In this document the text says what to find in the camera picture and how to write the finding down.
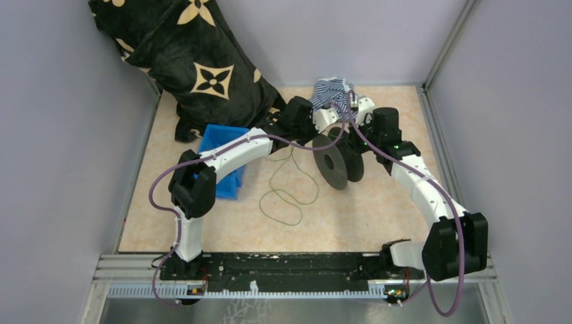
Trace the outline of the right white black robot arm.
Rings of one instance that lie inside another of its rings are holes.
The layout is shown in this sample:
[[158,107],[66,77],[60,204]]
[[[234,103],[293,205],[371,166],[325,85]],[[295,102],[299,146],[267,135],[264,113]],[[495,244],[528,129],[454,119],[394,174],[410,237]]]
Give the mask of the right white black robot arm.
[[372,151],[376,161],[407,191],[424,217],[426,241],[397,240],[382,247],[380,270],[397,278],[406,267],[442,281],[482,271],[487,266],[488,222],[456,202],[428,170],[417,146],[402,139],[396,108],[357,108],[349,128],[357,154]]

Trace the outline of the blue plastic bin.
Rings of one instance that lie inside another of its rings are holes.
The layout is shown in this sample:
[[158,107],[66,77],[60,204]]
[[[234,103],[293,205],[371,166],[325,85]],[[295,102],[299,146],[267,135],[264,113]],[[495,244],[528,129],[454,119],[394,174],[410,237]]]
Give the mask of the blue plastic bin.
[[[247,128],[208,124],[200,143],[198,152],[204,153],[230,143],[248,132]],[[217,182],[216,197],[237,200],[238,191],[242,187],[245,166],[232,171]]]

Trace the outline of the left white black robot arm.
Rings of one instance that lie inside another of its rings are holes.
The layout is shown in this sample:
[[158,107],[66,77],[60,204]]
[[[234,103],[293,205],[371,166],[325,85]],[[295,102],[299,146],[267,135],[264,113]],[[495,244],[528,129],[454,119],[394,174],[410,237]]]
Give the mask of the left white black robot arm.
[[284,109],[263,118],[239,138],[197,154],[187,151],[168,189],[177,213],[177,238],[174,253],[179,257],[175,269],[186,279],[194,279],[202,270],[201,237],[203,217],[214,206],[217,184],[245,164],[296,143],[304,145],[323,132],[336,113],[313,109],[311,102],[292,98]]

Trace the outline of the black cable spool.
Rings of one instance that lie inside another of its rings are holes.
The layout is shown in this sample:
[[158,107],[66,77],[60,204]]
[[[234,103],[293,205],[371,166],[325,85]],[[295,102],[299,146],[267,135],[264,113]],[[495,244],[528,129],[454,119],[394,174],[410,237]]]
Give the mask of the black cable spool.
[[344,190],[349,182],[359,182],[364,176],[364,162],[361,155],[354,153],[347,142],[349,133],[340,127],[331,128],[326,135],[320,134],[312,141],[312,146],[323,147],[331,144],[342,134],[335,146],[314,151],[314,161],[325,181],[336,190]]

